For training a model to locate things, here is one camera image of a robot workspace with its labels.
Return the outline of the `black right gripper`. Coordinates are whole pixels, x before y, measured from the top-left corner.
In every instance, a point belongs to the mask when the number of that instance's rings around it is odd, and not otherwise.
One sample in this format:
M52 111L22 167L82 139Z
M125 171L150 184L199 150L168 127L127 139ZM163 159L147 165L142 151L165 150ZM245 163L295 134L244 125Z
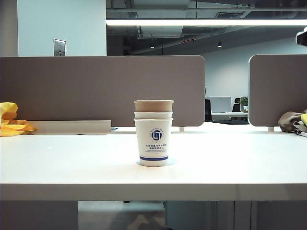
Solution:
M307 27L296 34L295 40L298 45L307 46Z

